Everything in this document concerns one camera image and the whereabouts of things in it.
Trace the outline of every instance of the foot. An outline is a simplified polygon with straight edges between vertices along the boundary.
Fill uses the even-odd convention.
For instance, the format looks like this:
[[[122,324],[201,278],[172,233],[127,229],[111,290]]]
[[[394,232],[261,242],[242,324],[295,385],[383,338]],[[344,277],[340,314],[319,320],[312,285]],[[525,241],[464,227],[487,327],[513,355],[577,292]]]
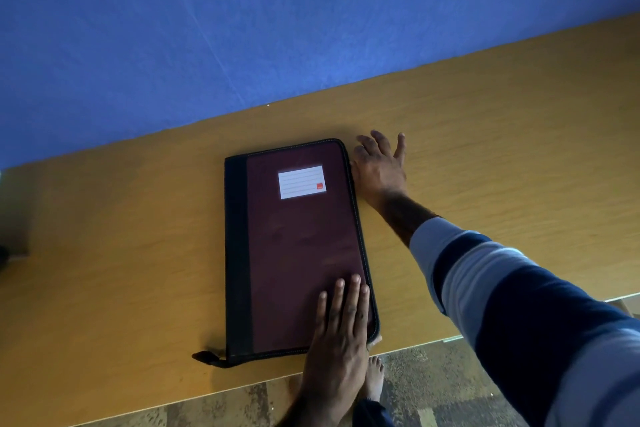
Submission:
[[[358,399],[367,398],[375,402],[380,401],[382,395],[382,384],[385,382],[385,366],[382,364],[382,358],[372,356],[369,358],[367,365],[367,375],[364,384],[360,389]]]

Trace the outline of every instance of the sleeve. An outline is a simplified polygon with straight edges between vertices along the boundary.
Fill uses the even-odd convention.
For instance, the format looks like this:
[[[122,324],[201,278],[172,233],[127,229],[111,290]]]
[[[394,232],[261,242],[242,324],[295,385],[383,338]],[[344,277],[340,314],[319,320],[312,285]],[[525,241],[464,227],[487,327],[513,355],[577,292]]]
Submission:
[[[437,307],[530,425],[640,418],[640,321],[443,218],[423,223],[410,249]],[[618,368],[602,366],[608,355]]]

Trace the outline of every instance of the white label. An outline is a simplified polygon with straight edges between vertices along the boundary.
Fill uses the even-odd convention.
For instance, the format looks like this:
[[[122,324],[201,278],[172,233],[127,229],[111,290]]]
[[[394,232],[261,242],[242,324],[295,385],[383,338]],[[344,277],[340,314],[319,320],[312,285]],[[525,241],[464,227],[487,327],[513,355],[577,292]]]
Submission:
[[[280,199],[326,192],[322,165],[300,169],[300,171],[279,172],[278,181],[280,182]]]

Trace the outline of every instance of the blue wall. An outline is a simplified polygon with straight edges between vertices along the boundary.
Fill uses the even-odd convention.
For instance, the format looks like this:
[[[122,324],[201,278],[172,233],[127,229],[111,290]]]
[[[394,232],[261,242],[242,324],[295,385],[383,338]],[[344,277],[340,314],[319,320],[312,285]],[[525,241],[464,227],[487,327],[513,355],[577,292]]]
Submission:
[[[640,10],[640,0],[0,0],[0,168]]]

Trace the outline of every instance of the wooden table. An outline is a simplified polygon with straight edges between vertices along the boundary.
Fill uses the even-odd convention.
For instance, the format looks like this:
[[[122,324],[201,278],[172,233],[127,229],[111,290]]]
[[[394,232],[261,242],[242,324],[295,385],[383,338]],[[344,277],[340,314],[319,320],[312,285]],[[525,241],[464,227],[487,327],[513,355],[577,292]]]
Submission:
[[[371,128],[408,138],[415,199],[524,250],[597,298],[640,291],[640,16],[380,76],[9,170],[0,412],[63,427],[300,371],[229,370],[223,159]],[[384,341],[456,334],[412,257],[360,203]]]

